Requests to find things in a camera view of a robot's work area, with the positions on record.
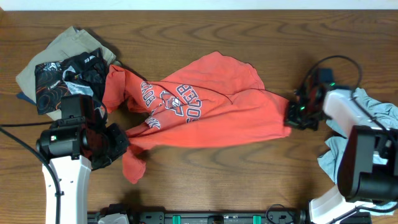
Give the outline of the red printed t-shirt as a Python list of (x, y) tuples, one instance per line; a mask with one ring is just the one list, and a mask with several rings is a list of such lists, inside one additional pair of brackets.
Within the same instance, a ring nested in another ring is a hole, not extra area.
[(287, 137), (288, 101), (267, 91), (250, 64), (219, 52), (205, 55), (161, 81), (146, 81), (111, 65), (103, 103), (113, 112), (123, 103), (147, 113), (126, 134), (123, 174), (135, 184), (146, 171), (140, 153), (156, 146), (228, 147)]

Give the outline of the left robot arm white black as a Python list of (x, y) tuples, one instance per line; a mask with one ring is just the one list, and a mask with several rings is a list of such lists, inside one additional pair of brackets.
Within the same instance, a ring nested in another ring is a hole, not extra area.
[(87, 124), (42, 132), (37, 149), (44, 156), (46, 223), (89, 223), (90, 174), (111, 165), (126, 152), (129, 140), (115, 123), (95, 129)]

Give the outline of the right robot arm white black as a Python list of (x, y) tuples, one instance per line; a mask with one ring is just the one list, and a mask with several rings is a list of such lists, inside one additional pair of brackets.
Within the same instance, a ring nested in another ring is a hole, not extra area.
[(370, 223), (370, 214), (397, 210), (397, 128), (378, 121), (362, 104), (361, 90), (334, 83), (301, 87), (290, 102), (287, 125), (318, 128), (330, 119), (348, 138), (336, 184), (309, 202), (302, 223)]

